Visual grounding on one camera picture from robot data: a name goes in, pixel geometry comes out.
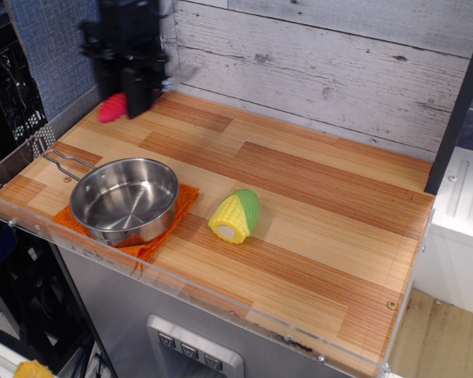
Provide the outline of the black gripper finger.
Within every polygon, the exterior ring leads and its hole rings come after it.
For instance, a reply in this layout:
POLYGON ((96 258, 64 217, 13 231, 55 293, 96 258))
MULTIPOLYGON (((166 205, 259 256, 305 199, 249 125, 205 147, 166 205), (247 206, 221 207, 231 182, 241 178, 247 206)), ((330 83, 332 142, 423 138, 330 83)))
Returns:
POLYGON ((121 86, 125 93, 128 118, 148 111, 162 94, 162 75, 149 70, 123 69, 121 86))
POLYGON ((121 66, 117 57, 93 58, 92 64, 102 100, 123 91, 121 66))

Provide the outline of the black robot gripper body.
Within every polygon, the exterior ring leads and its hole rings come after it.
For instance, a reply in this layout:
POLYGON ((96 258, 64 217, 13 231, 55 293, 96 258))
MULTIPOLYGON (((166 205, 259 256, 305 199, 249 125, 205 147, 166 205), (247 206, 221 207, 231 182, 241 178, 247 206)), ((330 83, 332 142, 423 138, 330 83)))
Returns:
POLYGON ((84 20, 81 45, 84 55, 117 57, 123 69, 149 70, 166 76, 169 61, 160 42, 160 21, 167 12, 159 1, 98 1, 100 19, 84 20))

